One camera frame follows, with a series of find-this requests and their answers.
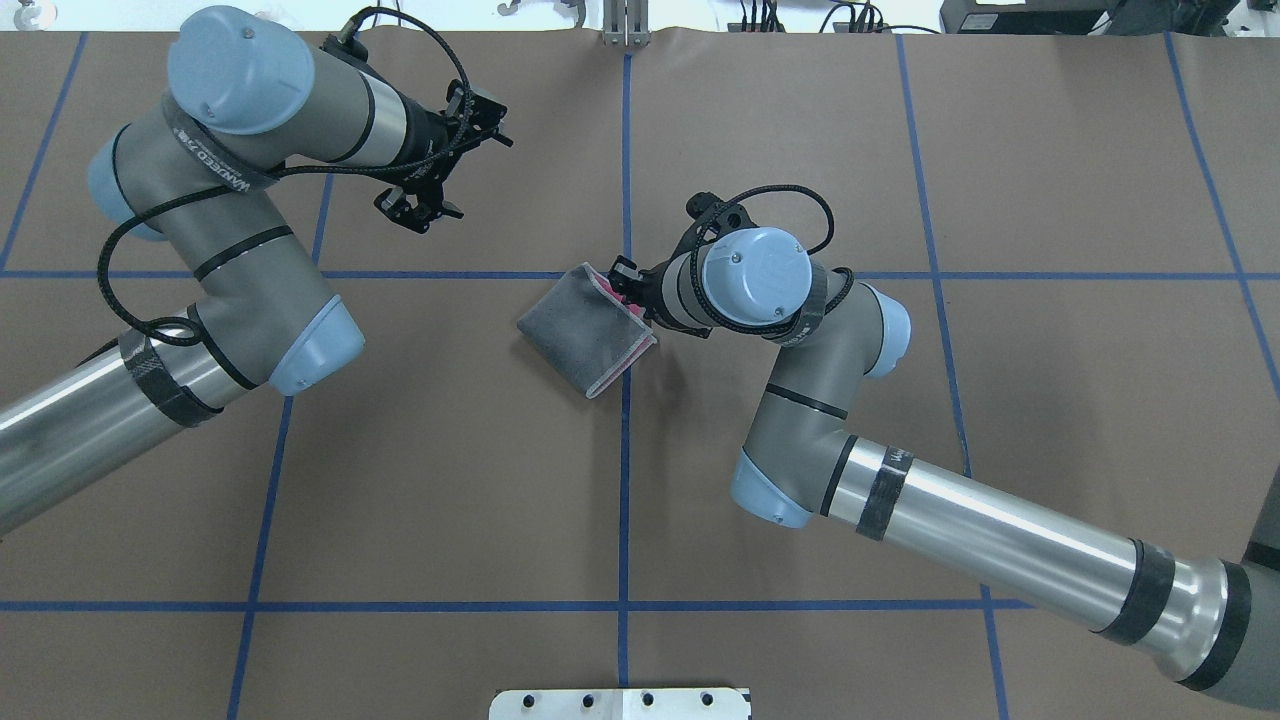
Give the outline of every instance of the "white mounting plate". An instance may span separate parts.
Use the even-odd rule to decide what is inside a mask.
[[[750,697],[745,688],[506,691],[489,720],[750,720]]]

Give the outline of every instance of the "white bracket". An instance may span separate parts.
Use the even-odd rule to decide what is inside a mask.
[[[603,35],[614,47],[649,45],[649,0],[604,0]]]
[[[506,691],[489,720],[750,720],[745,688]]]

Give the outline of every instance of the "blue joint cap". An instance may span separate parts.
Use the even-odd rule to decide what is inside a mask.
[[[192,118],[229,135],[287,123],[315,85],[315,58],[289,28],[216,5],[182,23],[169,46],[169,90]]]
[[[745,450],[737,459],[730,495],[742,510],[783,528],[803,528],[813,516],[813,512],[800,507],[796,501],[787,497],[787,493],[778,489],[778,486],[751,462]]]
[[[778,228],[742,228],[716,241],[703,261],[707,299],[742,325],[771,325],[804,305],[813,284],[809,255]]]
[[[911,315],[897,300],[867,283],[863,284],[876,296],[876,302],[879,302],[884,338],[881,342],[879,357],[872,365],[872,369],[867,370],[867,377],[883,378],[892,373],[893,368],[897,368],[897,361],[906,355],[906,347],[911,345]]]
[[[294,396],[328,378],[365,350],[365,333],[356,327],[342,297],[334,295],[307,323],[268,379],[280,395]]]
[[[120,181],[115,176],[115,141],[119,137],[120,133],[115,133],[115,137],[108,140],[106,145],[93,155],[93,159],[88,161],[88,173],[86,177],[88,193],[97,205],[97,209],[115,224],[133,218],[133,208],[129,208],[128,201],[124,200],[124,192],[120,191]],[[146,223],[134,227],[129,231],[129,234],[143,240],[164,240],[163,234]]]

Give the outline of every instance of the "metal clamp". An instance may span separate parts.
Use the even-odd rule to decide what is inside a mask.
[[[604,44],[614,47],[649,45],[649,0],[604,0]]]

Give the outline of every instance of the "folded cloth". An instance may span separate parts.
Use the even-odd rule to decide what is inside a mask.
[[[658,342],[643,314],[582,263],[564,273],[516,327],[564,379],[591,398]]]

